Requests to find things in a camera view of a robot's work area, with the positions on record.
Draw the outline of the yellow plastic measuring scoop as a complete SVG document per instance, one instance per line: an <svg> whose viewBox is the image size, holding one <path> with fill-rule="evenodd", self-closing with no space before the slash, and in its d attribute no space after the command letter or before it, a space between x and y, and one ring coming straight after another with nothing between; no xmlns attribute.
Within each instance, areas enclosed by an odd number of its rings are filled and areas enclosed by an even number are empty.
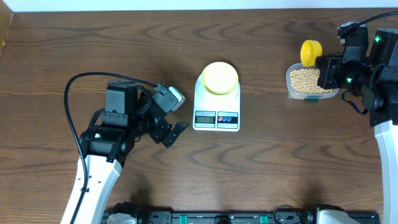
<svg viewBox="0 0 398 224"><path fill-rule="evenodd" d="M306 40L300 50L300 60L304 67L315 66L317 57L323 55L321 44L316 40Z"/></svg>

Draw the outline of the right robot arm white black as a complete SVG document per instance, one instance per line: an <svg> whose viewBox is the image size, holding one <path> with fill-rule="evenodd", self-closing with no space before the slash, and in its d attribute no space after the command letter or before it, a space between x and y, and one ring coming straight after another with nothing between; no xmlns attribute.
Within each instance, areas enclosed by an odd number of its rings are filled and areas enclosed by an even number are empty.
<svg viewBox="0 0 398 224"><path fill-rule="evenodd" d="M343 88L362 98L379 147L382 165L383 223L397 223L397 30L381 28L369 45L368 29L338 28L344 51L317 57L318 86Z"/></svg>

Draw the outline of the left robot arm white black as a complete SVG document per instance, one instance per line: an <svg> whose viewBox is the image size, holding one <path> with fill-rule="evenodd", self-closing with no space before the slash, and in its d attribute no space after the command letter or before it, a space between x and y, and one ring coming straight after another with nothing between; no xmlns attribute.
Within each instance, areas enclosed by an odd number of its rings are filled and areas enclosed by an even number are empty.
<svg viewBox="0 0 398 224"><path fill-rule="evenodd" d="M158 84L149 91L136 82L109 82L106 106L96 111L78 138L80 158L62 223L99 223L110 192L135 143L149 135L170 147L188 127L165 116L185 101L174 87Z"/></svg>

